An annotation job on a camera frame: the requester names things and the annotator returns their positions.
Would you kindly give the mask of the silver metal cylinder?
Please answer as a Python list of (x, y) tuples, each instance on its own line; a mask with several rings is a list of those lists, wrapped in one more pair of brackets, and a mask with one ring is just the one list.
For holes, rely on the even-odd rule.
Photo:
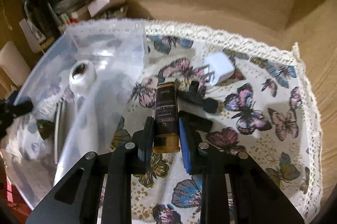
[(54, 163), (58, 164), (67, 137), (67, 100), (61, 98), (56, 106), (54, 129)]

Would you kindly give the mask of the dark wine bottle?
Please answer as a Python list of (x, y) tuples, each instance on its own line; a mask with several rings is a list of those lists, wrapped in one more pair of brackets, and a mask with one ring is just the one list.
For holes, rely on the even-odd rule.
[(27, 20), (38, 29), (33, 30), (37, 33), (37, 39), (41, 51), (47, 52), (61, 33), (52, 17), (47, 0), (24, 0), (23, 4)]

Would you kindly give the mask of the white charger plug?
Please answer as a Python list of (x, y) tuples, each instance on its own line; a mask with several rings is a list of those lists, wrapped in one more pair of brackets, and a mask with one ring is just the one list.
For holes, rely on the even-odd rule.
[(210, 75), (210, 86), (215, 86), (229, 79), (235, 71), (234, 64), (222, 51), (207, 55), (204, 59), (204, 65), (206, 66), (206, 73)]

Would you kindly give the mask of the butterfly print lace cloth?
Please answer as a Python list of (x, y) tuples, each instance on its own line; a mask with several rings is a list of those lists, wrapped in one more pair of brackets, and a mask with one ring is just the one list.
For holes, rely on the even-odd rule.
[[(207, 26), (147, 21), (143, 69), (124, 108), (110, 150), (122, 146), (154, 110), (159, 81), (186, 91), (199, 82), (204, 98), (218, 101), (203, 139), (221, 152), (247, 151), (299, 211), (305, 223), (320, 210), (320, 114), (298, 44), (281, 50)], [(224, 52), (233, 75), (210, 86), (204, 59)]]

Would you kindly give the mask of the white small card box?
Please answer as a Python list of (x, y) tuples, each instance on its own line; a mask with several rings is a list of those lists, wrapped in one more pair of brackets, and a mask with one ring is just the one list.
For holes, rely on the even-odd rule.
[(90, 4), (88, 4), (87, 8), (93, 18), (102, 11), (112, 7), (121, 6), (125, 4), (125, 2), (126, 0), (93, 0)]

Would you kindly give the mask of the white handheld massager device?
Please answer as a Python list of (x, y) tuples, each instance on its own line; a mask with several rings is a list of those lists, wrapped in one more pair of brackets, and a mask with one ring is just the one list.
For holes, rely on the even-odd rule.
[(67, 137), (56, 167), (54, 184), (85, 154), (98, 151), (98, 124), (94, 106), (90, 105), (90, 89), (96, 82), (94, 64), (77, 62), (70, 70), (69, 87), (74, 103), (67, 108)]

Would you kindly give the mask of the clear plastic storage bin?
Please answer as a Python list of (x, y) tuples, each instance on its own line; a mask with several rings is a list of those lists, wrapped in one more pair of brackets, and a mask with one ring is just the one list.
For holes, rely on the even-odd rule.
[(107, 153), (143, 69), (140, 21), (69, 26), (40, 59), (16, 103), (33, 110), (14, 120), (1, 144), (7, 176), (34, 208), (87, 152)]

